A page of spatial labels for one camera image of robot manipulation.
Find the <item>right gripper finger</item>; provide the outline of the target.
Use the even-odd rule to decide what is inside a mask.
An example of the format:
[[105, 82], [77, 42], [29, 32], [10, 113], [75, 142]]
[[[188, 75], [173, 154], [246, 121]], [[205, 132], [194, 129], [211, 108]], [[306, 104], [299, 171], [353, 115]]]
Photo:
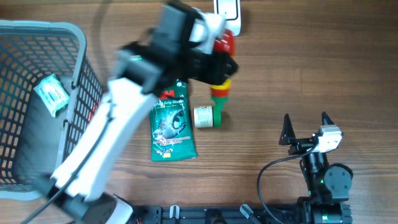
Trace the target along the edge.
[[322, 113], [322, 125], [334, 125], [334, 122], [330, 119], [325, 111]]
[[292, 126], [292, 122], [290, 120], [289, 114], [284, 115], [284, 123], [282, 127], [282, 132], [279, 139], [279, 145], [291, 145], [296, 143], [296, 137], [294, 133], [294, 129]]

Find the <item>red chili sauce bottle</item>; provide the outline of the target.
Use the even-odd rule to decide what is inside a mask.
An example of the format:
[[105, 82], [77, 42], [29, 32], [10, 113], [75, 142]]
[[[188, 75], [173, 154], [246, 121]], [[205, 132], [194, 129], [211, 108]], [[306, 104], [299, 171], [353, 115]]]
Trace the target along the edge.
[[[215, 40], [213, 50], [217, 52], [227, 52], [234, 58], [235, 56], [235, 40], [233, 33], [226, 29], [222, 38]], [[211, 85], [211, 99], [215, 102], [212, 107], [213, 127], [221, 126], [221, 112], [224, 104], [229, 99], [229, 90], [231, 88], [231, 79], [227, 79], [222, 85]]]

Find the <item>white jar green lid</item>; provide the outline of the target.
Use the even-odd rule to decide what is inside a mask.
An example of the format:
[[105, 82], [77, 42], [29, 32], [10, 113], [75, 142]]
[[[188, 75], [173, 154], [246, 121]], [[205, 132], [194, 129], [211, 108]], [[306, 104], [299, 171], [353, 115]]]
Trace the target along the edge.
[[217, 128], [221, 126], [221, 110], [216, 106], [196, 106], [193, 108], [196, 128]]

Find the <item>white barcode scanner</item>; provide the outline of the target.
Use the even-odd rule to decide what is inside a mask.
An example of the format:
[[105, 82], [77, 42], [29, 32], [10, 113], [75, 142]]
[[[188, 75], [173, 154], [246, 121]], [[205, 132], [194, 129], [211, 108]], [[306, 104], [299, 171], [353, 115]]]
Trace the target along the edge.
[[226, 19], [227, 28], [236, 37], [241, 31], [241, 1], [214, 0], [214, 12]]

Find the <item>green 3M gloves package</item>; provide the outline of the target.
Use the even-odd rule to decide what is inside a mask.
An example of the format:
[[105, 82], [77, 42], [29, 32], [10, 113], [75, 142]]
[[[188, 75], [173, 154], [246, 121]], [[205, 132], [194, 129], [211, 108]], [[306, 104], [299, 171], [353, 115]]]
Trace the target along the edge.
[[162, 92], [149, 119], [153, 162], [181, 161], [197, 156], [185, 82], [177, 80]]

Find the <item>teal wet wipes pack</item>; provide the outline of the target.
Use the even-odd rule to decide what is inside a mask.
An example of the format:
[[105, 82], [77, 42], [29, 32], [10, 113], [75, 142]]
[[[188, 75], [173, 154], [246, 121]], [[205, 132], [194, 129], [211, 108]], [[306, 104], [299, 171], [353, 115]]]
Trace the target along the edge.
[[54, 73], [41, 80], [40, 83], [34, 87], [34, 91], [38, 94], [50, 112], [50, 115], [54, 118], [70, 101], [70, 95]]

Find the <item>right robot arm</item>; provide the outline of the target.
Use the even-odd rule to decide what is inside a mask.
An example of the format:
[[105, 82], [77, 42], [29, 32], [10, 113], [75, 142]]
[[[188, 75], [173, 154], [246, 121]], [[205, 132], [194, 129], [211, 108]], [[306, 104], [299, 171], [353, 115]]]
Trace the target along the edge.
[[349, 200], [353, 171], [348, 166], [330, 164], [327, 154], [338, 149], [343, 139], [342, 130], [322, 113], [322, 125], [309, 138], [299, 139], [290, 120], [284, 116], [279, 139], [281, 146], [288, 145], [289, 155], [300, 158], [300, 169], [307, 184], [308, 196], [297, 199], [297, 222], [310, 224], [352, 223]]

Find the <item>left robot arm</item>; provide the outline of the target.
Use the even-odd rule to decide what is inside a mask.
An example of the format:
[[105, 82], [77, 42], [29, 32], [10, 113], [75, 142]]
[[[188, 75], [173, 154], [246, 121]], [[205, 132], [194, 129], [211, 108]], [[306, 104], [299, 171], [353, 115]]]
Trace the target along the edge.
[[107, 94], [73, 152], [50, 177], [49, 203], [78, 223], [128, 223], [133, 207], [105, 191], [114, 163], [166, 88], [189, 79], [221, 85], [237, 71], [229, 53], [214, 49], [225, 30], [224, 16], [170, 1], [149, 31], [148, 44], [121, 47]]

